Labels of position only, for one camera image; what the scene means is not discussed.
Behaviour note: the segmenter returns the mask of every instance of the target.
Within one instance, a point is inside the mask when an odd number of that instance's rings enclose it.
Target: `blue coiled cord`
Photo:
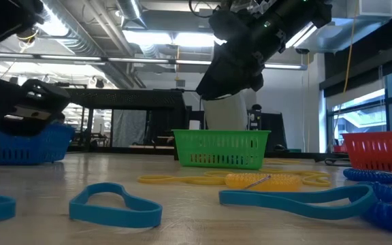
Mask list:
[[[362,217],[378,227],[392,231],[392,186],[377,182],[360,182],[358,184],[372,186],[374,194],[379,200]]]
[[[353,181],[370,181],[392,184],[392,173],[376,170],[345,169],[343,174]]]

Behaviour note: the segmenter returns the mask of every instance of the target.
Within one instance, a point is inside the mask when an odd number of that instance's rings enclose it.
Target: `red plastic basket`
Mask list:
[[[392,172],[392,132],[343,134],[352,166]]]

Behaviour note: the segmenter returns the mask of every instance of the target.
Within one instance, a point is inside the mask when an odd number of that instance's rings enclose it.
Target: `table surface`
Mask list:
[[[322,163],[266,167],[324,171],[331,174],[333,186],[354,184],[345,180],[344,168]],[[0,222],[0,244],[392,244],[391,232],[360,218],[314,220],[267,208],[221,206],[218,191],[223,186],[137,182],[144,174],[200,176],[208,170],[213,169],[181,167],[172,156],[94,153],[68,154],[54,164],[0,167],[0,195],[17,200],[16,217]],[[127,229],[69,220],[69,200],[98,182],[123,184],[130,194],[161,204],[161,225]],[[125,206],[118,195],[107,193],[89,203]]]

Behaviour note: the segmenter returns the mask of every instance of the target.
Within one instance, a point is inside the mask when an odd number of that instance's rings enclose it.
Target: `blue plastic basket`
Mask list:
[[[34,165],[65,158],[74,129],[48,125],[39,135],[20,137],[0,132],[0,165]]]

